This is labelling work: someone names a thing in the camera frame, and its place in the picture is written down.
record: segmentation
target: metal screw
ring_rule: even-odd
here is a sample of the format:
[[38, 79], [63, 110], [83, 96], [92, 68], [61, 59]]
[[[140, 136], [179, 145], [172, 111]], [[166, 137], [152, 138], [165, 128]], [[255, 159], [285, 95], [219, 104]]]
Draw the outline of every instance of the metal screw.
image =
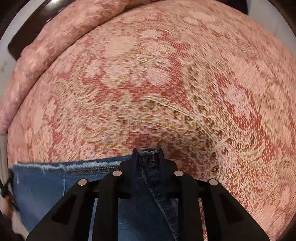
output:
[[121, 175], [122, 175], [122, 171], [120, 171], [120, 170], [116, 170], [113, 172], [113, 176], [115, 176], [115, 177], [119, 177]]
[[211, 184], [212, 186], [216, 186], [218, 185], [218, 181], [216, 179], [211, 179], [209, 180], [209, 184]]
[[174, 174], [175, 174], [175, 176], [177, 176], [177, 177], [182, 177], [182, 176], [184, 175], [184, 172], [178, 170], [178, 171], [175, 171]]
[[79, 182], [78, 182], [78, 184], [80, 186], [84, 186], [85, 184], [87, 184], [87, 180], [86, 179], [80, 179]]

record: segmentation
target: blue jeans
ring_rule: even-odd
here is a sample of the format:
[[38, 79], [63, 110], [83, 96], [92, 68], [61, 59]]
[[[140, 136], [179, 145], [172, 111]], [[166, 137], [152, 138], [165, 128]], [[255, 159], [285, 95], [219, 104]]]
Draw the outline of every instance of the blue jeans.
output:
[[[159, 166], [153, 155], [157, 153], [144, 158], [144, 161], [137, 160], [132, 178], [132, 198], [118, 200], [119, 241], [177, 240], [178, 203], [166, 198], [163, 184], [157, 178]], [[78, 180], [101, 179], [116, 170], [121, 161], [129, 159], [131, 156], [66, 163], [16, 164], [12, 168], [15, 174], [13, 193], [26, 229], [30, 232]]]

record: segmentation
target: paisley pattern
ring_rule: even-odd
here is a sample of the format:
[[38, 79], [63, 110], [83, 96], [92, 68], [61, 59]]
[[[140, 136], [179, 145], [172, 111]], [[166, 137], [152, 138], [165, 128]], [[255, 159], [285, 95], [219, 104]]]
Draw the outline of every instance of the paisley pattern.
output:
[[143, 5], [39, 77], [9, 127], [9, 163], [162, 147], [195, 178], [217, 178], [276, 240], [296, 212], [295, 80], [288, 49], [235, 9]]

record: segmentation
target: frayed denim edge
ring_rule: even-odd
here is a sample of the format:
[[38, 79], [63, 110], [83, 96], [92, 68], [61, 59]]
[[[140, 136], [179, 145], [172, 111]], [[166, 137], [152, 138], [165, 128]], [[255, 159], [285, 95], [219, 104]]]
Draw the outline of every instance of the frayed denim edge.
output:
[[42, 163], [19, 163], [16, 162], [16, 167], [24, 167], [24, 168], [34, 168], [45, 171], [51, 171], [51, 170], [63, 170], [64, 172], [70, 172], [70, 171], [79, 171], [84, 169], [92, 169], [92, 168], [100, 168], [100, 167], [112, 167], [112, 166], [119, 166], [121, 161], [114, 161], [114, 162], [97, 162], [97, 161], [91, 161], [91, 162], [85, 162], [81, 164], [60, 164], [58, 166], [53, 166], [51, 164], [42, 164]]

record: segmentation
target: pink patterned fabric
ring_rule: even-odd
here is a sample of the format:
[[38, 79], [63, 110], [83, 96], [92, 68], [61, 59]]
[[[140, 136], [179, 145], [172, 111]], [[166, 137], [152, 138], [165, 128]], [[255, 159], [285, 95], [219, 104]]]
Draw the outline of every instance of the pink patterned fabric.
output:
[[[92, 27], [80, 4], [65, 10], [76, 11], [71, 23], [52, 20], [18, 61], [7, 108], [45, 72], [9, 127], [10, 165], [162, 147], [195, 178], [217, 178], [276, 240], [296, 212], [296, 59], [288, 49], [216, 1], [161, 1], [117, 17], [124, 4], [114, 3]], [[105, 23], [68, 40], [75, 21], [88, 31]], [[3, 130], [11, 116], [1, 114]]]

